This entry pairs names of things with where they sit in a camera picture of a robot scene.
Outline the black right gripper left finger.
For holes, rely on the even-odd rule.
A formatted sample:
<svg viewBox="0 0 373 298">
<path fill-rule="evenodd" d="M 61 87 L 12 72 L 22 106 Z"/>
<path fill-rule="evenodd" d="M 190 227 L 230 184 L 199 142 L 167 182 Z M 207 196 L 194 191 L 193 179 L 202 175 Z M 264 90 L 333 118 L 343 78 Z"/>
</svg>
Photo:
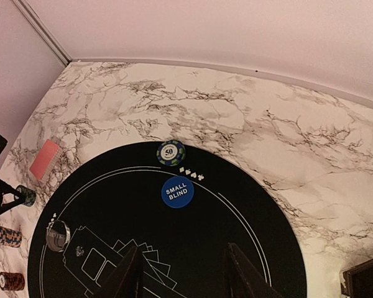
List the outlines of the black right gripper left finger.
<svg viewBox="0 0 373 298">
<path fill-rule="evenodd" d="M 141 298 L 144 290 L 143 256 L 133 246 L 92 298 Z"/>
</svg>

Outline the green poker chip stack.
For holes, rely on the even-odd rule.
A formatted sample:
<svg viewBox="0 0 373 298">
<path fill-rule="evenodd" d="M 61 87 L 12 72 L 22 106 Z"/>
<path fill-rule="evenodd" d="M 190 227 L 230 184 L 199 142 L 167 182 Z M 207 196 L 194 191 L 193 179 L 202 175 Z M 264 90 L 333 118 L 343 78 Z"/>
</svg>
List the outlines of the green poker chip stack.
<svg viewBox="0 0 373 298">
<path fill-rule="evenodd" d="M 16 190 L 25 196 L 25 202 L 23 203 L 25 206 L 32 207 L 34 205 L 36 197 L 37 197 L 35 191 L 23 185 L 18 185 L 18 187 L 16 187 Z"/>
</svg>

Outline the green fifty poker chip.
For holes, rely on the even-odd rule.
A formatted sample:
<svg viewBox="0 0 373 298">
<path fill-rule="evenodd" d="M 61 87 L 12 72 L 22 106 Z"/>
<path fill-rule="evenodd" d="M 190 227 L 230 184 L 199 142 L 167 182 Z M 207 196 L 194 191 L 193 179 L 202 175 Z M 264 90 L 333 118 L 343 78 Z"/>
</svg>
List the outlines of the green fifty poker chip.
<svg viewBox="0 0 373 298">
<path fill-rule="evenodd" d="M 177 166 L 185 159 L 186 148 L 178 140 L 169 140 L 160 144 L 156 157 L 165 166 Z"/>
</svg>

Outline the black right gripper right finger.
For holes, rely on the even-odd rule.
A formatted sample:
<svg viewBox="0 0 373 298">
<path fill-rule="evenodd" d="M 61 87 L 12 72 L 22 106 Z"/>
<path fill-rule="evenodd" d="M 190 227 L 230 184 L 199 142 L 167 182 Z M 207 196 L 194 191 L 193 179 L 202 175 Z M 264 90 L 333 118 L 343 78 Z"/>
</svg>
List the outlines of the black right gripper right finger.
<svg viewBox="0 0 373 298">
<path fill-rule="evenodd" d="M 227 297 L 282 297 L 235 244 L 227 244 Z"/>
</svg>

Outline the blue small blind button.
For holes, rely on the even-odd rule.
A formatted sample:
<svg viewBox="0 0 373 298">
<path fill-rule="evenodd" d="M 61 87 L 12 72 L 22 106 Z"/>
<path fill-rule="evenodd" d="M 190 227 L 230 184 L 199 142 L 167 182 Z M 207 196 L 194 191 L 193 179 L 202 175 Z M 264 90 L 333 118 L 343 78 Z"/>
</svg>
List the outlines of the blue small blind button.
<svg viewBox="0 0 373 298">
<path fill-rule="evenodd" d="M 161 197 L 165 205 L 173 209 L 186 207 L 193 199 L 195 188 L 186 177 L 174 176 L 162 186 Z"/>
</svg>

